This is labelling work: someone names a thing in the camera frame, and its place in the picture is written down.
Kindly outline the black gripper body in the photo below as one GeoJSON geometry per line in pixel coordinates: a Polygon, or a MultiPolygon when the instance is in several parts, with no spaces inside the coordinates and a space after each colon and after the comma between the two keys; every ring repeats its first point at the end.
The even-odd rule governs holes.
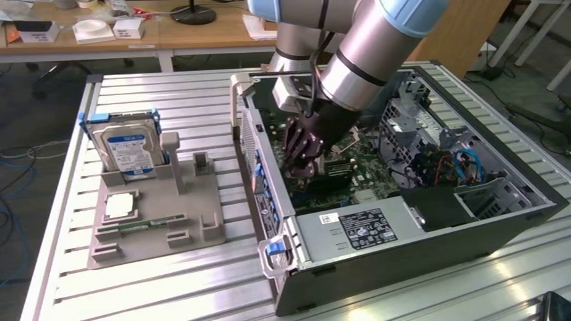
{"type": "Polygon", "coordinates": [[[306,128],[323,141],[323,149],[330,149],[344,137],[360,118],[362,112],[348,110],[331,102],[320,102],[311,117],[306,118],[306,128]]]}

